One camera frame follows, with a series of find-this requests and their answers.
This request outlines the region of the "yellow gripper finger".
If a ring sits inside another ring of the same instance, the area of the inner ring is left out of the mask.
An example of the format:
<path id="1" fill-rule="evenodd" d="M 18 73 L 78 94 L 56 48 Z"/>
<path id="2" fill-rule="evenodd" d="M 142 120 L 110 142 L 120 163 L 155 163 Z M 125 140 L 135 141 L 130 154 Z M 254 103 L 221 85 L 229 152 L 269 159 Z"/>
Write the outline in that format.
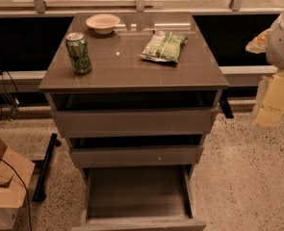
<path id="1" fill-rule="evenodd" d="M 274 127 L 284 115 L 284 70 L 272 77 L 263 76 L 259 83 L 254 123 L 262 128 Z"/>
<path id="2" fill-rule="evenodd" d="M 270 29 L 267 29 L 260 33 L 246 45 L 245 50 L 253 54 L 265 53 L 268 47 L 268 38 L 270 31 Z"/>

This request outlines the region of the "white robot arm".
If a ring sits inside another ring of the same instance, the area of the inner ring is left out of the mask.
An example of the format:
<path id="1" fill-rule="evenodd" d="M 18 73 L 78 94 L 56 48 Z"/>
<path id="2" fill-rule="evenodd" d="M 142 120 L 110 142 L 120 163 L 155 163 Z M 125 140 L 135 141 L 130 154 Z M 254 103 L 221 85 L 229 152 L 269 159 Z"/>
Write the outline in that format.
<path id="1" fill-rule="evenodd" d="M 245 50 L 254 54 L 265 53 L 267 62 L 277 68 L 275 74 L 263 76 L 259 82 L 251 118 L 253 129 L 268 130 L 284 115 L 284 11 L 269 29 L 250 41 Z"/>

